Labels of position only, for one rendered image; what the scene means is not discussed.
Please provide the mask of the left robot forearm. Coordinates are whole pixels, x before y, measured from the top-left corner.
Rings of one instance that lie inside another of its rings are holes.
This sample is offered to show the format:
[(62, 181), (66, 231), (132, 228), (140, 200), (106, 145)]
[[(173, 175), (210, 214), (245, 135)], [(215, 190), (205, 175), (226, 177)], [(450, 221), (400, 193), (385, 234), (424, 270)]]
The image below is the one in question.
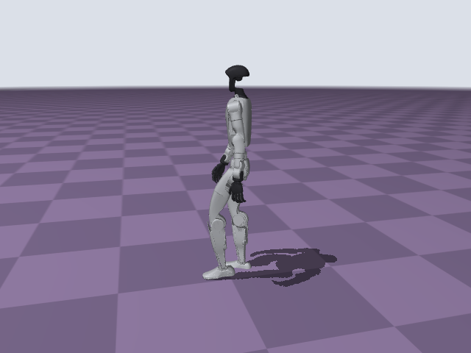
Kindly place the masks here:
[(236, 135), (233, 138), (233, 153), (234, 153), (234, 163), (233, 163), (233, 177), (235, 179), (240, 179), (241, 171), (244, 172), (245, 163), (244, 163), (244, 154), (246, 153), (244, 140), (240, 135)]

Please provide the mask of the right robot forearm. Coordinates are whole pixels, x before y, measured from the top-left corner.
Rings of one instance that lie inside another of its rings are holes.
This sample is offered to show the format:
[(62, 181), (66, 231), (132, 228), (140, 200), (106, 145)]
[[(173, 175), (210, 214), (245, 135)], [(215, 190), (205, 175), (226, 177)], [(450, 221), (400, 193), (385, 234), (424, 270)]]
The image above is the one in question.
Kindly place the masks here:
[(229, 163), (231, 161), (231, 159), (233, 157), (233, 149), (234, 149), (234, 147), (229, 147), (229, 143), (228, 143), (227, 148), (226, 148), (225, 153), (224, 153), (226, 155), (226, 159), (224, 160), (225, 163)]

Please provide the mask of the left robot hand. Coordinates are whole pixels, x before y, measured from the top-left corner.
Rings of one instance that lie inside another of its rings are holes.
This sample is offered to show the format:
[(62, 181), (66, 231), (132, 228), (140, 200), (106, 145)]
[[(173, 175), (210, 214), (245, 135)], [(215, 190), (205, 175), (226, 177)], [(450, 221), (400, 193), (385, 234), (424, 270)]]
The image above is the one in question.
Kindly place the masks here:
[[(231, 187), (229, 189), (229, 194), (230, 195), (231, 195), (231, 192), (232, 192), (232, 200), (234, 202), (237, 202), (237, 203), (246, 202), (246, 200), (244, 200), (244, 197), (243, 197), (243, 187), (242, 187), (242, 184), (241, 184), (241, 181), (243, 181), (243, 178), (244, 178), (244, 172), (241, 171), (240, 179), (235, 179), (233, 177), (234, 182), (231, 184)], [(240, 195), (241, 195), (241, 198), (240, 198)], [(237, 196), (238, 196), (238, 199), (237, 199)]]

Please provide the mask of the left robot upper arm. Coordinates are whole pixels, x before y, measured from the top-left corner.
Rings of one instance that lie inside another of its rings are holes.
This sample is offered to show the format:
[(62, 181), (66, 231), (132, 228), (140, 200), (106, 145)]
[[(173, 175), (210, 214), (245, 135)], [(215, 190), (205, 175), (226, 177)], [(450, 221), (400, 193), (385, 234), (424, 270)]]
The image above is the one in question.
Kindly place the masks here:
[[(235, 131), (235, 136), (240, 135), (245, 142), (244, 125), (242, 121), (243, 110), (242, 110), (241, 102), (239, 100), (230, 102), (229, 104), (227, 104), (227, 111), (230, 116), (232, 128)], [(231, 139), (232, 145), (233, 145), (233, 138)]]

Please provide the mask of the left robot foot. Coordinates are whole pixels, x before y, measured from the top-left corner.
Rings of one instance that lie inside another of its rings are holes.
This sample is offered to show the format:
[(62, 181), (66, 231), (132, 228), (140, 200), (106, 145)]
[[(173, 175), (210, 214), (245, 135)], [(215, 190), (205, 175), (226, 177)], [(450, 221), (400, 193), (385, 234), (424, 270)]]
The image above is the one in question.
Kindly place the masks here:
[[(223, 268), (225, 269), (225, 268)], [(218, 279), (220, 277), (231, 277), (235, 275), (235, 270), (231, 265), (226, 265), (225, 270), (219, 270), (219, 266), (203, 273), (204, 279)]]

